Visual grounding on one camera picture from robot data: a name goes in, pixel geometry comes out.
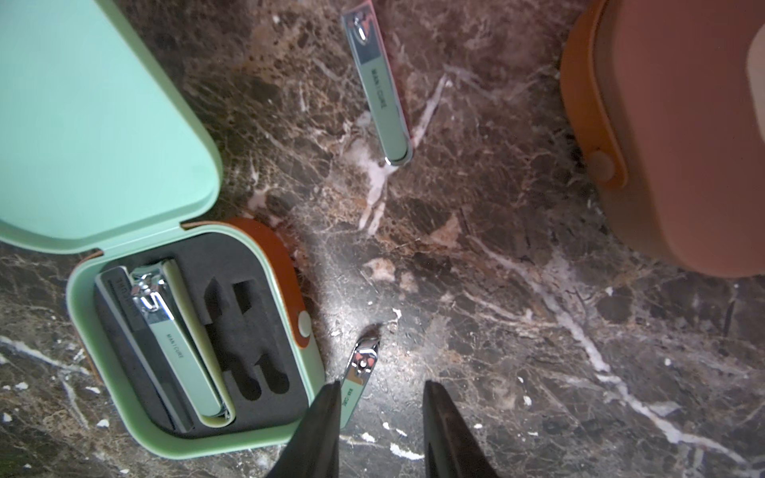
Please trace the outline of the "brown clipper case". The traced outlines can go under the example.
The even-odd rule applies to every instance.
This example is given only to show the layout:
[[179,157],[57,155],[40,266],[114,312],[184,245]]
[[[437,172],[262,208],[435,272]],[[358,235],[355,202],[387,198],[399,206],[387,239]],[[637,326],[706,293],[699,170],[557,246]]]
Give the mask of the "brown clipper case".
[[625,245],[709,276],[763,273],[762,2],[593,1],[560,82]]

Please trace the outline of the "green medium nail clipper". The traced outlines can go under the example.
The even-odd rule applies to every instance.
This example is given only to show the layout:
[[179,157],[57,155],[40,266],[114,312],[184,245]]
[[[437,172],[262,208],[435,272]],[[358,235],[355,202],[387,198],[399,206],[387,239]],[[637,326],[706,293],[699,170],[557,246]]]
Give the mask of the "green medium nail clipper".
[[393,167],[405,165],[412,158],[414,147],[373,2],[363,1],[344,12],[341,21],[384,158]]

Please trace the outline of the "green large nail clipper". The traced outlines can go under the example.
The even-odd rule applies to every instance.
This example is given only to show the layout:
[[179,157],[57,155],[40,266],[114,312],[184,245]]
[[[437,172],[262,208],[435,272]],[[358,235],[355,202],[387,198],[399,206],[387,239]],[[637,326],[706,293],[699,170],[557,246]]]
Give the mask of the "green large nail clipper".
[[135,268],[129,278],[131,300],[155,336],[193,411],[201,419],[223,416],[224,401],[203,358],[199,320],[175,260]]

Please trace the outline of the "mint green clipper case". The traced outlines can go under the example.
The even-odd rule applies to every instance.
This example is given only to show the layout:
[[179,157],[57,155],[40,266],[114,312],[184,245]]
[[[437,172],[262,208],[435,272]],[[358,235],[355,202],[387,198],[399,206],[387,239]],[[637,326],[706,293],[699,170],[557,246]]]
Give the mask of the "mint green clipper case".
[[[69,315],[129,433],[172,459],[287,443],[325,371],[290,254],[267,226],[206,221],[212,137],[111,1],[1,5],[1,239],[82,254]],[[236,410],[223,428],[155,425],[94,302],[98,274],[177,262]]]

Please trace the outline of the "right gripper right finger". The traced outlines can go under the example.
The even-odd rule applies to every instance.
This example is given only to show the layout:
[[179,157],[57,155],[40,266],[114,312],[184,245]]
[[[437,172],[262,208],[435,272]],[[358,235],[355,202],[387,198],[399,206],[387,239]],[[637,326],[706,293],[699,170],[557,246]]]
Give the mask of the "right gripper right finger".
[[465,420],[439,382],[424,385],[424,445],[428,477],[494,477],[488,462]]

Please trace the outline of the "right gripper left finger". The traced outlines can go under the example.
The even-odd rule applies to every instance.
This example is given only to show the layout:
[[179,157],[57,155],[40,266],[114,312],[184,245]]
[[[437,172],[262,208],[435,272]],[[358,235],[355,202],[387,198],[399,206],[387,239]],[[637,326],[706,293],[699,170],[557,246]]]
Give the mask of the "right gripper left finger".
[[268,478],[339,477],[341,383],[325,384]]

